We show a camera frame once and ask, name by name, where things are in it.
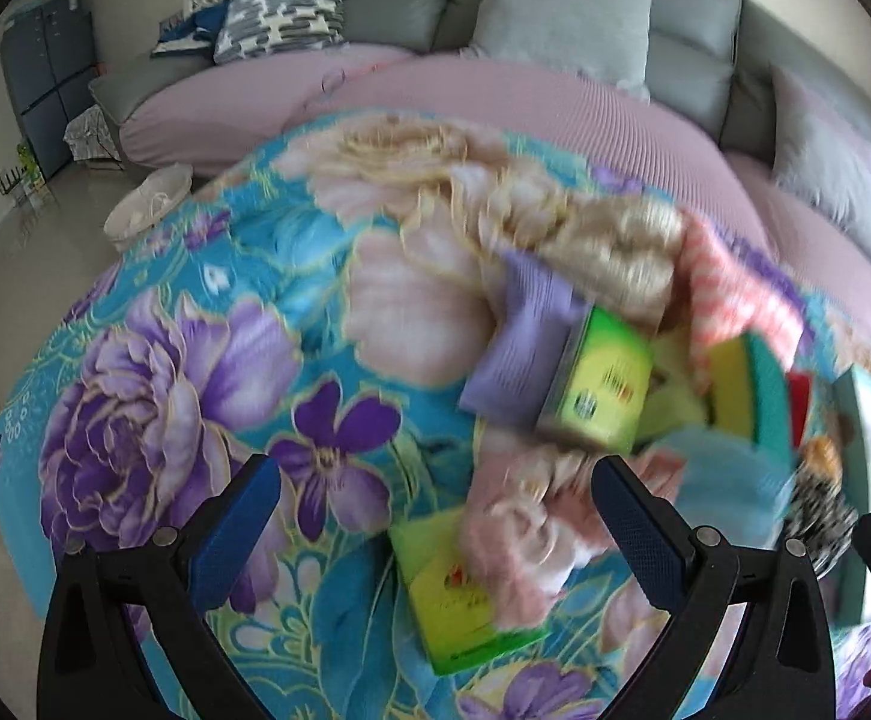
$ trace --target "black and white patterned pillow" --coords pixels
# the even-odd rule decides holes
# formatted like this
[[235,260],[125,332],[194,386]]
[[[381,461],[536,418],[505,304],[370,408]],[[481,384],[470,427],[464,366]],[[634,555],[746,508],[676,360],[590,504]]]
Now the black and white patterned pillow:
[[231,0],[215,64],[341,43],[345,0]]

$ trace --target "orange object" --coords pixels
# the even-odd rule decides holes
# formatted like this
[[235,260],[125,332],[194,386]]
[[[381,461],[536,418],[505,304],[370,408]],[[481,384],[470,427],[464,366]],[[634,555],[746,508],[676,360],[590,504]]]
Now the orange object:
[[808,373],[790,371],[786,374],[789,382],[789,411],[792,414],[792,448],[802,445],[805,422],[809,418],[809,399],[812,397],[812,377]]

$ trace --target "tile floor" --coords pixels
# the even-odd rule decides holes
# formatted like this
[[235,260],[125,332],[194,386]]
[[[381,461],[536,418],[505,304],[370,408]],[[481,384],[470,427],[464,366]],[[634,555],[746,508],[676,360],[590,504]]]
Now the tile floor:
[[[0,225],[0,409],[71,303],[115,261],[102,224],[133,187],[122,172],[73,165],[49,183],[37,215],[16,209]],[[40,639],[0,536],[0,696],[19,720],[35,718]]]

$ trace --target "sofa armrest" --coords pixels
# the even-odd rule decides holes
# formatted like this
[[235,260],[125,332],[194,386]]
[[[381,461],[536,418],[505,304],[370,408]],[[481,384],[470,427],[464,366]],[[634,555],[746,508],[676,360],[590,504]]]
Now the sofa armrest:
[[142,55],[124,70],[99,76],[88,84],[110,122],[119,127],[136,108],[173,83],[212,67],[211,57],[201,55]]

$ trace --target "white trash can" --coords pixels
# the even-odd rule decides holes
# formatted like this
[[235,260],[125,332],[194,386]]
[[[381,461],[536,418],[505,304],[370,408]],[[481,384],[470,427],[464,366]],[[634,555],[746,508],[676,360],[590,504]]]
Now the white trash can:
[[129,250],[185,199],[191,187],[192,165],[176,163],[156,170],[112,209],[105,235],[117,250]]

